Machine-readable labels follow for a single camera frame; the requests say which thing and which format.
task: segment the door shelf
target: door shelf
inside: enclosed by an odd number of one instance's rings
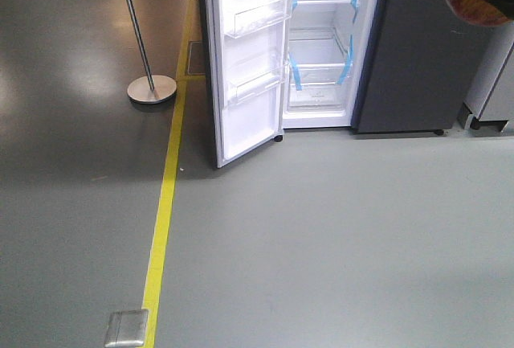
[[[293,39],[289,43],[288,110],[334,110],[344,106],[353,49],[345,48],[335,33],[329,32],[292,32],[293,37],[305,39]]]
[[[250,79],[240,79],[228,82],[228,104],[243,103],[248,98],[258,96],[263,92],[283,84],[288,77],[288,65],[283,64],[268,72],[259,74]]]
[[[225,14],[225,35],[238,39],[287,20],[292,15],[292,0],[274,0],[266,4]]]

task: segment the yellow painted stripe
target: yellow painted stripe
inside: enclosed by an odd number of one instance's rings
[[[188,0],[186,20],[184,22],[181,51],[177,64],[177,96],[171,121],[168,153],[166,155],[164,177],[161,186],[161,196],[157,209],[157,220],[153,233],[152,250],[150,252],[148,273],[146,276],[145,294],[143,296],[143,309],[149,310],[149,320],[146,330],[145,348],[155,347],[157,333],[157,318],[159,314],[159,300],[161,297],[162,276],[164,273],[166,246],[171,226],[173,211],[173,196],[177,181],[178,152],[182,137],[182,124],[184,108],[186,105],[186,90],[188,76],[186,73],[188,42],[190,39],[191,24],[194,19],[195,6],[198,0]]]

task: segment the refrigerator door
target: refrigerator door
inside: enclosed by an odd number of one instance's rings
[[[292,0],[205,0],[218,167],[282,133]]]

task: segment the glass shelf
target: glass shelf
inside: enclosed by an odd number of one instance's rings
[[[358,0],[293,0],[292,28],[352,26],[357,17]]]

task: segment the gray floor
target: gray floor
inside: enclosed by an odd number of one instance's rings
[[[157,347],[514,346],[514,138],[293,131],[212,170],[204,88]]]
[[[186,0],[134,0],[174,76]],[[103,345],[141,307],[173,102],[144,72],[125,0],[0,0],[0,346]]]

